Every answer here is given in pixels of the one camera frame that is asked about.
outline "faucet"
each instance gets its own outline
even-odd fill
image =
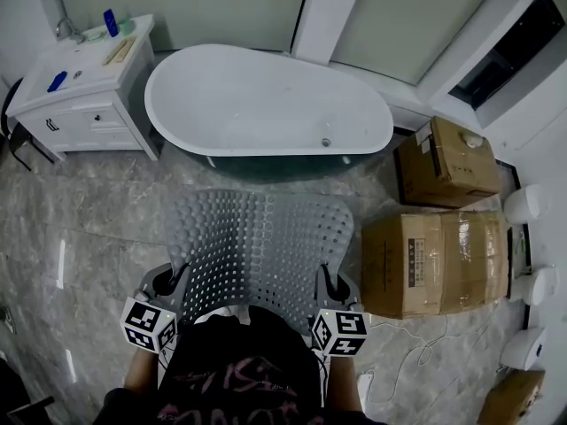
[[[65,23],[67,23],[67,26],[69,27],[69,37],[77,44],[81,44],[85,39],[87,39],[83,33],[77,30],[69,18],[63,18],[57,23],[57,27],[55,28],[55,36],[57,38],[61,36],[61,26]]]

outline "gray tile floor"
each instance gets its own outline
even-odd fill
[[[0,303],[12,309],[18,334],[1,326],[0,351],[33,400],[57,400],[48,408],[54,423],[90,423],[105,393],[121,385],[134,351],[119,327],[124,300],[146,271],[167,261],[163,218],[171,197],[212,187],[340,196],[357,224],[342,269],[357,280],[361,224],[420,211],[397,201],[391,148],[399,142],[395,136],[388,149],[340,176],[270,185],[222,177],[168,143],[157,163],[140,152],[86,152],[55,166],[24,147],[33,173],[4,151]],[[499,205],[493,197],[476,207]],[[374,327],[356,360],[360,373],[374,375],[369,416],[392,425],[476,423],[501,348],[522,317],[523,307],[506,300],[448,317],[373,317],[373,326],[391,326]]]

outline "black t-shirt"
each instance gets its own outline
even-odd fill
[[[259,307],[250,318],[214,315],[184,329],[155,398],[112,390],[95,424],[376,424],[322,409],[320,366],[301,336]]]

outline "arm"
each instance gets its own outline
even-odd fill
[[[124,389],[138,395],[150,395],[158,389],[158,355],[136,350],[124,380]]]
[[[326,405],[333,411],[362,412],[352,358],[330,360]]]

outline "bathroom vanity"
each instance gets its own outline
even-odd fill
[[[158,151],[144,109],[144,88],[154,67],[150,32],[153,16],[133,18],[135,36],[121,62],[103,66],[106,56],[124,39],[104,26],[84,32],[77,44],[67,38],[40,55],[20,84],[6,114],[18,120],[45,148],[60,159],[66,151],[144,150],[152,160]],[[47,92],[58,73],[67,76],[56,91]]]

